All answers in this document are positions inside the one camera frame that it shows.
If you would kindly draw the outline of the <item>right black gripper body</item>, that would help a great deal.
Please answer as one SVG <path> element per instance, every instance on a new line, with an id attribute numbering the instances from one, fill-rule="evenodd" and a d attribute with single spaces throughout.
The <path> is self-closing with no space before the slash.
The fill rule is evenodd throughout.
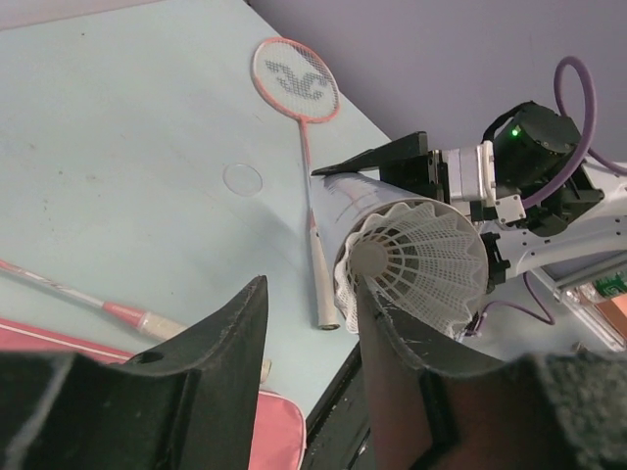
<path id="1" fill-rule="evenodd" d="M 406 191 L 446 204 L 495 202 L 494 153 L 490 146 L 419 153 L 385 150 L 380 179 Z"/>

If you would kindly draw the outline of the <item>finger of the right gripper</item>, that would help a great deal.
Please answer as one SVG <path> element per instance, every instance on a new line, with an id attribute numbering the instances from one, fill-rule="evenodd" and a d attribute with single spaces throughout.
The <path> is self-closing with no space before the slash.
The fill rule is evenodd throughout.
<path id="1" fill-rule="evenodd" d="M 330 176 L 339 173 L 360 172 L 380 169 L 405 163 L 426 155 L 428 136 L 424 131 L 416 131 L 377 148 L 368 149 L 339 164 L 311 171 L 311 176 Z"/>
<path id="2" fill-rule="evenodd" d="M 486 293 L 491 294 L 498 285 L 506 282 L 506 272 L 509 269 L 509 261 L 504 259 L 498 247 L 501 236 L 497 233 L 483 233 L 481 235 L 489 264 L 489 277 Z"/>

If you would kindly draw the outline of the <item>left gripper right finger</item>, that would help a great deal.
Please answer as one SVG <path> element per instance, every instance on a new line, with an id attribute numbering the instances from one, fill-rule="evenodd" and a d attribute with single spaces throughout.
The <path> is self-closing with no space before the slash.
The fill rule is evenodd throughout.
<path id="1" fill-rule="evenodd" d="M 371 444 L 380 469 L 622 469 L 626 357 L 503 362 L 358 288 Z"/>

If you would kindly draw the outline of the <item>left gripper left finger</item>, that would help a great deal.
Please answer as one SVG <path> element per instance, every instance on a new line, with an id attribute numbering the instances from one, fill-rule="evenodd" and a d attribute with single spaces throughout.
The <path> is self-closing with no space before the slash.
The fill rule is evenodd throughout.
<path id="1" fill-rule="evenodd" d="M 1 356 L 5 469 L 244 469 L 268 318 L 265 276 L 123 364 Z"/>

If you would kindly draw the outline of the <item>white shuttlecock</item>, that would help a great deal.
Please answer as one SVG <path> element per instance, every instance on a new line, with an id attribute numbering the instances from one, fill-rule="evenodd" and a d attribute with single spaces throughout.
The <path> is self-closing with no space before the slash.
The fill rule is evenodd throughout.
<path id="1" fill-rule="evenodd" d="M 362 280 L 391 304 L 458 339 L 486 293 L 486 250 L 473 224 L 432 200 L 401 201 L 369 214 L 350 233 L 333 268 L 336 305 L 359 331 Z"/>

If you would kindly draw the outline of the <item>translucent shuttlecock tube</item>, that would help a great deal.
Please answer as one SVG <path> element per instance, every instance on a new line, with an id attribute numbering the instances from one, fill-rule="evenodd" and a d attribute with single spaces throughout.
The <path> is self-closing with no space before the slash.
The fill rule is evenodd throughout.
<path id="1" fill-rule="evenodd" d="M 349 332 L 360 282 L 438 332 L 461 337 L 486 293 L 486 249 L 457 209 L 359 173 L 315 177 L 310 201 Z"/>

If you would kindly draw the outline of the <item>clear tube lid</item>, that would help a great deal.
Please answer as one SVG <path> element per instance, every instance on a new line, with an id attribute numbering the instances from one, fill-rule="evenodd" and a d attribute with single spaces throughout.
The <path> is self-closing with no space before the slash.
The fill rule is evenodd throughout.
<path id="1" fill-rule="evenodd" d="M 261 175 L 247 164 L 228 165 L 222 173 L 222 180 L 231 192 L 242 197 L 253 197 L 264 186 Z"/>

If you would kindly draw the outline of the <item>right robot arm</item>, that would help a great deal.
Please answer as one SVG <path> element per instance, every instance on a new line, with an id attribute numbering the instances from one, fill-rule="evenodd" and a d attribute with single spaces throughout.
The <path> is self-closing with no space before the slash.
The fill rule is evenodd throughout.
<path id="1" fill-rule="evenodd" d="M 626 250 L 626 169 L 594 157 L 596 113 L 577 130 L 533 101 L 497 117 L 481 144 L 431 150 L 417 131 L 312 171 L 317 182 L 378 170 L 379 182 L 478 222 L 493 288 L 554 262 Z"/>

